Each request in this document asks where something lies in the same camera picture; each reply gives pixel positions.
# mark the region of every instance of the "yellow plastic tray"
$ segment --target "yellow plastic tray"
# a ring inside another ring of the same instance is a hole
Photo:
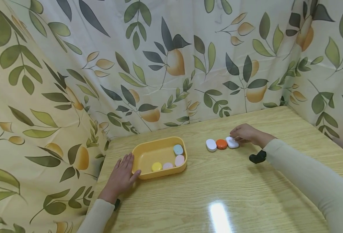
[[[173,167],[161,171],[152,172],[152,164],[160,162],[161,164],[175,162],[174,145],[179,144],[184,150],[184,164],[179,167]],[[179,172],[183,172],[187,167],[187,150],[184,141],[180,137],[169,137],[145,142],[137,145],[132,153],[134,154],[134,166],[132,173],[138,169],[142,170],[139,178],[142,180],[167,176]]]

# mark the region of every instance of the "sleeve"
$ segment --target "sleeve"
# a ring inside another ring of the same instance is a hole
[[[97,199],[77,233],[103,233],[105,225],[112,215],[113,210],[113,204],[106,202],[103,199]]]
[[[263,149],[279,170],[323,213],[331,233],[343,233],[343,178],[279,139]]]

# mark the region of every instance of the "orange lid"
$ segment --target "orange lid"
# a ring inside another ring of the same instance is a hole
[[[217,144],[217,148],[218,148],[218,149],[223,150],[223,149],[226,149],[226,148],[227,148],[227,142],[226,142],[226,140],[218,139],[215,143]]]

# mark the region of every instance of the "wood grain surface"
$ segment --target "wood grain surface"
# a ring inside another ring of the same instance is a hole
[[[242,123],[278,137],[343,177],[343,149],[286,106],[118,138],[109,144],[89,209],[117,159],[140,143],[181,137],[188,166],[179,174],[137,181],[104,232],[328,232],[318,209],[281,173],[267,162],[248,160],[259,147],[208,152],[206,139],[224,139]]]

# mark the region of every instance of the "curtain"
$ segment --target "curtain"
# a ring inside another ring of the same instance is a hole
[[[343,148],[343,2],[0,1],[0,229],[76,231],[112,138],[280,105]]]
[[[76,231],[108,145],[65,76],[0,2],[0,232]]]

